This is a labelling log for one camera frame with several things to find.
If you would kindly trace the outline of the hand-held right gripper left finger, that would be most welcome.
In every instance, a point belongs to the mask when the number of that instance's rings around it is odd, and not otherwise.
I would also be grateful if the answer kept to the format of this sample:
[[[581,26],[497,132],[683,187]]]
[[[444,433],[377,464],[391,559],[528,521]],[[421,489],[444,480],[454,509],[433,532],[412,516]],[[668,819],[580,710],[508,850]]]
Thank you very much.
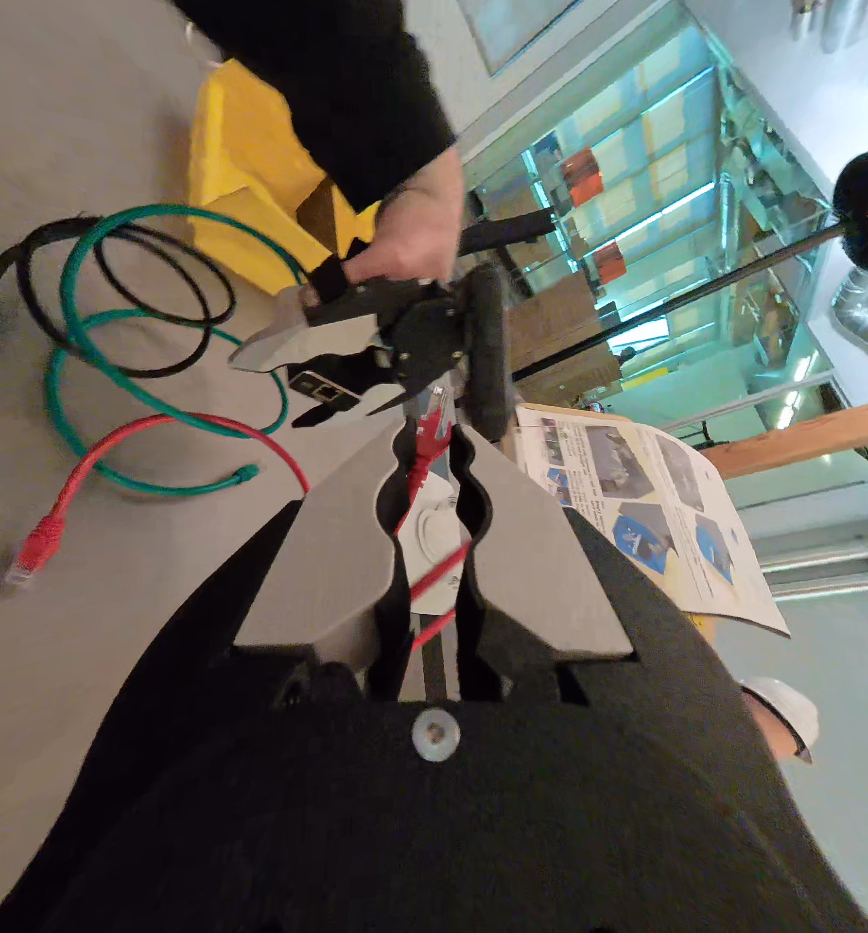
[[[381,431],[303,499],[237,637],[297,650],[399,698],[412,651],[410,585],[396,529],[408,512],[416,421]]]

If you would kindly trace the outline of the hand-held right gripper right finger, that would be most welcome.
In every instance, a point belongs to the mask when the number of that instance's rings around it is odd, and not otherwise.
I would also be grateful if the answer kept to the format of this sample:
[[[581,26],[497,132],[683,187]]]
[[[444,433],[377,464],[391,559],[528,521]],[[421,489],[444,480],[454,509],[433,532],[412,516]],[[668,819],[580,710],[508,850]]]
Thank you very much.
[[[455,609],[463,701],[499,702],[562,665],[631,659],[625,628],[569,512],[469,426],[452,430],[457,514],[469,532]]]

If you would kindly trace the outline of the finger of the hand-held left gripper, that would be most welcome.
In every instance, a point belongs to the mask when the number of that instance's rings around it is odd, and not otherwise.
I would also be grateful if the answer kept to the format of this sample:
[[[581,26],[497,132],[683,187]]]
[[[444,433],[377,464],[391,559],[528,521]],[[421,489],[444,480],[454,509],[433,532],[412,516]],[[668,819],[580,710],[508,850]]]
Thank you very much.
[[[393,308],[395,294],[394,286],[355,286],[334,301],[309,305],[309,286],[286,287],[273,299],[268,325],[234,350],[229,365],[265,374],[318,356],[379,350],[378,315]]]
[[[370,388],[354,406],[346,410],[327,404],[315,404],[303,414],[296,416],[291,422],[291,427],[305,429],[316,426],[338,427],[354,424],[365,418],[398,408],[404,403],[406,397],[400,385],[378,384]]]

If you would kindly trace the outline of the black ethernet splitter box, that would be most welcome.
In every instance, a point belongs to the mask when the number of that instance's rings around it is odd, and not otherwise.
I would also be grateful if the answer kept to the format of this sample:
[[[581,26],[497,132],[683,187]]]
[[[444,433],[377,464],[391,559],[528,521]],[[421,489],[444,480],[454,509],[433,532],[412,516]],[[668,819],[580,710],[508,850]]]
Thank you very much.
[[[287,376],[290,389],[335,412],[351,411],[361,401],[361,395],[316,371],[288,367]]]

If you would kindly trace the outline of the yellow plastic bin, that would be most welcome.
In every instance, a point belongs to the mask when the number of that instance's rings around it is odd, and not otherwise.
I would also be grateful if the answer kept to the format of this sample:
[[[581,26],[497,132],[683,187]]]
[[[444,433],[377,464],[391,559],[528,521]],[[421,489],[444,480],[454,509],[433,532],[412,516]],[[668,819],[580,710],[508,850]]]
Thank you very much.
[[[332,253],[299,226],[297,209],[325,177],[278,91],[233,60],[207,76],[191,130],[190,206],[253,228],[310,272]],[[351,207],[363,242],[373,237],[378,207]]]

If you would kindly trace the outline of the person's left forearm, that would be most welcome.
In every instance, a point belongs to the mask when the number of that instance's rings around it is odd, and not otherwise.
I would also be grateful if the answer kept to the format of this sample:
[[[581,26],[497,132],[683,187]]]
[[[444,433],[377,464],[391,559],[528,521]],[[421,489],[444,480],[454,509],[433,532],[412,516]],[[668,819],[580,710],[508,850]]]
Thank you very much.
[[[312,160],[358,212],[456,137],[399,1],[174,1],[285,98]]]

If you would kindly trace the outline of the person's left hand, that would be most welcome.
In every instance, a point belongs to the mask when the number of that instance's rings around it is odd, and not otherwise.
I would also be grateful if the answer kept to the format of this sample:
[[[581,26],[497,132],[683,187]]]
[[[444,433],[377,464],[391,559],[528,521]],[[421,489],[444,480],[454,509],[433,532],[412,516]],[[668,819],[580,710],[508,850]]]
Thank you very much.
[[[382,206],[369,246],[344,263],[348,283],[448,281],[464,212],[462,159],[450,146],[401,183]]]

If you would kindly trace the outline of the black bin divider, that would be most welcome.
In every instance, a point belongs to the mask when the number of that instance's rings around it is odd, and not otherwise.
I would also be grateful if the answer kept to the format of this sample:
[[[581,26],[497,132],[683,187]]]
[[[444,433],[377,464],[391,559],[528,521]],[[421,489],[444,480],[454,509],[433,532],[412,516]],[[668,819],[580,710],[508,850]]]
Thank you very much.
[[[354,240],[363,239],[358,215],[328,177],[300,204],[297,220],[300,227],[340,258],[348,255]]]

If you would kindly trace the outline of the brown wooden cabinet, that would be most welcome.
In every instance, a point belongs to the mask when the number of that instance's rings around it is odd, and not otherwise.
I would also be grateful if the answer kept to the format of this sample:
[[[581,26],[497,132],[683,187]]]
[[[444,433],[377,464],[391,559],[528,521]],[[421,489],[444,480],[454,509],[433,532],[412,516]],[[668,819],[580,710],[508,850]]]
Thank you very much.
[[[509,312],[510,367],[513,372],[568,349],[602,331],[591,287],[582,273],[513,306]],[[574,406],[591,390],[621,377],[620,363],[607,344],[595,346],[522,380],[515,389],[524,402]]]

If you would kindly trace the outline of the printed instruction board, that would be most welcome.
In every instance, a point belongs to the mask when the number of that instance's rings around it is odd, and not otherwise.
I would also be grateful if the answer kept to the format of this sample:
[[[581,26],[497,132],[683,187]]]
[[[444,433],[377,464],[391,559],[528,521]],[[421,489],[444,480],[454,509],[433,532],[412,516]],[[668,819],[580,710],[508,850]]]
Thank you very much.
[[[536,404],[515,414],[521,469],[680,610],[790,638],[731,496],[701,453],[622,417]]]

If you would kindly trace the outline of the white round object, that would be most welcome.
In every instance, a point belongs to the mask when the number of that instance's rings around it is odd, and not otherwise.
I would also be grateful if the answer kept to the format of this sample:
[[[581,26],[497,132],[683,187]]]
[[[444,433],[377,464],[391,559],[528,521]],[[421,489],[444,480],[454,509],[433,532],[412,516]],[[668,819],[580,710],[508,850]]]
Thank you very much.
[[[756,676],[739,681],[746,708],[773,758],[814,765],[820,736],[819,712],[804,694],[779,679]]]

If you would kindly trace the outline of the wooden ceiling beam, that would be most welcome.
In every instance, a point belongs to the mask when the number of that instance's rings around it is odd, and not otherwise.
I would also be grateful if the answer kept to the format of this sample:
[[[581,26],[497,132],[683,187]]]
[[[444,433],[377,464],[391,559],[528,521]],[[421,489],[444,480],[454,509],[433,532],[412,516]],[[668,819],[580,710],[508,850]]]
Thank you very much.
[[[868,404],[701,452],[723,480],[868,447]]]

